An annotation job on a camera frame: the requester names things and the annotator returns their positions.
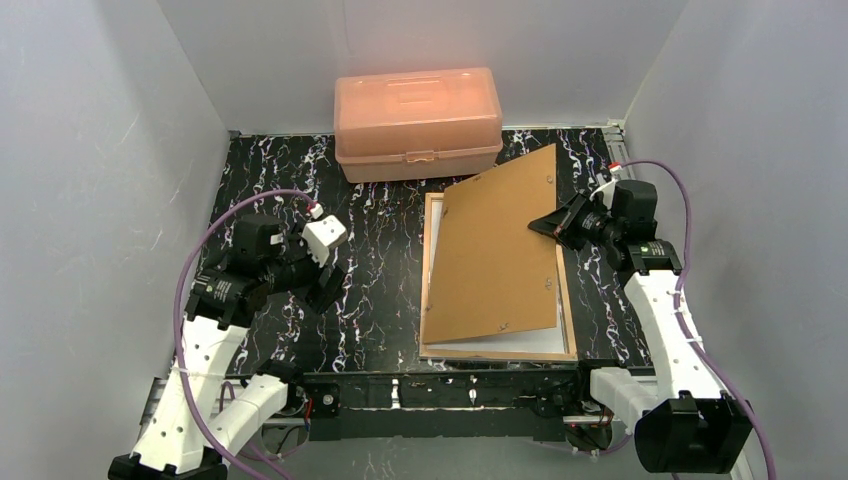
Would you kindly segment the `white wooden picture frame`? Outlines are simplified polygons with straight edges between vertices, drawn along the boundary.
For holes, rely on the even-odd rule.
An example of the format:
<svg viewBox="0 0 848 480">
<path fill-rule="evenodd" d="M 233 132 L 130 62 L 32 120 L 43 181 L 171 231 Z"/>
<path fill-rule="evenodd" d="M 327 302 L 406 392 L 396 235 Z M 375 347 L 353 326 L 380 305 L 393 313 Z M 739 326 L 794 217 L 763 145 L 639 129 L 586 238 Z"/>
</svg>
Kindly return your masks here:
<svg viewBox="0 0 848 480">
<path fill-rule="evenodd" d="M 433 260 L 436 253 L 439 221 L 443 203 L 443 193 L 427 193 L 425 195 L 425 221 L 423 227 L 424 250 L 422 254 L 422 280 L 421 280 L 421 321 L 419 356 L 421 358 L 469 361 L 469 362 L 539 362 L 539 363 L 562 363 L 576 362 L 576 339 L 574 325 L 569 303 L 567 288 L 564 254 L 561 247 L 556 247 L 557 262 L 557 314 L 559 333 L 563 342 L 563 352 L 506 352 L 482 349 L 451 350 L 439 349 L 432 345 L 423 343 L 423 330 L 425 326 L 425 310 L 428 306 L 428 294 L 430 290 L 430 278 Z"/>
</svg>

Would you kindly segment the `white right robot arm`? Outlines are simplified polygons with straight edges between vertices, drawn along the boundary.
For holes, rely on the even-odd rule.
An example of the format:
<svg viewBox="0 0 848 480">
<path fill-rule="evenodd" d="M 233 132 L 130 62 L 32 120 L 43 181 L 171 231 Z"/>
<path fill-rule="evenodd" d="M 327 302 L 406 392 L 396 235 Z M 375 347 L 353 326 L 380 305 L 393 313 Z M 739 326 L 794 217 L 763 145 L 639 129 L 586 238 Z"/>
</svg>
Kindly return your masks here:
<svg viewBox="0 0 848 480">
<path fill-rule="evenodd" d="M 683 265 L 673 245 L 656 236 L 656 188 L 619 180 L 604 189 L 601 199 L 576 194 L 528 227 L 572 250 L 586 244 L 603 250 L 640 321 L 656 390 L 616 363 L 586 361 L 581 392 L 625 424 L 647 471 L 728 474 L 752 421 L 696 352 L 702 343 L 683 302 Z"/>
</svg>

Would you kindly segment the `printed photo with white border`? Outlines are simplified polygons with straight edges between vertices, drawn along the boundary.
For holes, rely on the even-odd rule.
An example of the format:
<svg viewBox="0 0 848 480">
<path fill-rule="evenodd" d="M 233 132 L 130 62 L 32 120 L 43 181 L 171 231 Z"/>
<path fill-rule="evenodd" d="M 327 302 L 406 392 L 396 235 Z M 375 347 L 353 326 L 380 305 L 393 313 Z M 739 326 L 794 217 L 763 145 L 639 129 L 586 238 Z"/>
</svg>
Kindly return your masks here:
<svg viewBox="0 0 848 480">
<path fill-rule="evenodd" d="M 563 342 L 559 333 L 557 303 L 555 307 L 556 322 L 551 328 L 490 335 L 479 338 L 454 340 L 443 343 L 428 344 L 439 349 L 468 350 L 482 349 L 506 352 L 563 352 Z"/>
</svg>

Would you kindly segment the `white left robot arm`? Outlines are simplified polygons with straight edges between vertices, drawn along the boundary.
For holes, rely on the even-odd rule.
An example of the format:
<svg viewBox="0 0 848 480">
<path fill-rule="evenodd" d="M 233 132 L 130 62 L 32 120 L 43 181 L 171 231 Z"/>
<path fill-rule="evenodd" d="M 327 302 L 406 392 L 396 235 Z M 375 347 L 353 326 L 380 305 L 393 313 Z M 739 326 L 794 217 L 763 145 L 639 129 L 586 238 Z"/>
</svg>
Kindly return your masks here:
<svg viewBox="0 0 848 480">
<path fill-rule="evenodd" d="M 348 237 L 333 215 L 315 212 L 290 230 L 276 217 L 249 214 L 234 224 L 229 248 L 194 277 L 179 333 L 181 355 L 152 418 L 110 479 L 224 479 L 224 455 L 237 454 L 265 420 L 295 399 L 302 372 L 265 361 L 244 391 L 215 410 L 236 348 L 272 295 L 291 293 L 317 314 L 343 294 L 345 273 L 330 265 Z"/>
</svg>

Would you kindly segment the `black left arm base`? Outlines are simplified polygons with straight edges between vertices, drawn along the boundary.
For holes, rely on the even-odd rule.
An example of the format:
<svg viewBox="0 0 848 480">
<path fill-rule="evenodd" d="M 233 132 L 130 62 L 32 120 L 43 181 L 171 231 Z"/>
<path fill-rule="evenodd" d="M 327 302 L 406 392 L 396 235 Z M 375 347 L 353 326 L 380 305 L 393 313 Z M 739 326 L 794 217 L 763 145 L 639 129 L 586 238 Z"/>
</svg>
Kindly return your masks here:
<svg viewBox="0 0 848 480">
<path fill-rule="evenodd" d="M 298 374 L 289 383 L 287 403 L 281 414 L 312 423 L 335 418 L 340 408 L 341 388 L 334 378 L 318 373 Z"/>
</svg>

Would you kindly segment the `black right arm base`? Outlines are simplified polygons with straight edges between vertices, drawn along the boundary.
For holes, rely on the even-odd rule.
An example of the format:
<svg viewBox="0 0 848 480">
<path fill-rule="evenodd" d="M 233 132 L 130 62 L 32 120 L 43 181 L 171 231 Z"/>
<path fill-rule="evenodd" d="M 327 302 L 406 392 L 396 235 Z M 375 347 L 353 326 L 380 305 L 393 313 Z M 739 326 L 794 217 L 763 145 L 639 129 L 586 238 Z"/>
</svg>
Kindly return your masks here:
<svg viewBox="0 0 848 480">
<path fill-rule="evenodd" d="M 596 417 L 599 425 L 609 424 L 612 411 L 590 395 L 590 374 L 604 367 L 624 365 L 617 360 L 580 360 L 569 378 L 548 378 L 535 388 L 531 410 L 543 418 L 586 415 Z"/>
</svg>

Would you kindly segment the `brown cardboard backing board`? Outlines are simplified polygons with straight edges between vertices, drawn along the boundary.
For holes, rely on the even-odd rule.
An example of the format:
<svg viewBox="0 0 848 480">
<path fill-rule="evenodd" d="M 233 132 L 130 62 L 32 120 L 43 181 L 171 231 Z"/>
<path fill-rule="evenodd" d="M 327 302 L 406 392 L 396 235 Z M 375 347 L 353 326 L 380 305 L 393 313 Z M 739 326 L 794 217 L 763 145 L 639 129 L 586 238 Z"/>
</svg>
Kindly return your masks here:
<svg viewBox="0 0 848 480">
<path fill-rule="evenodd" d="M 548 145 L 445 189 L 423 343 L 555 326 L 556 246 L 529 224 L 556 207 L 556 168 Z"/>
</svg>

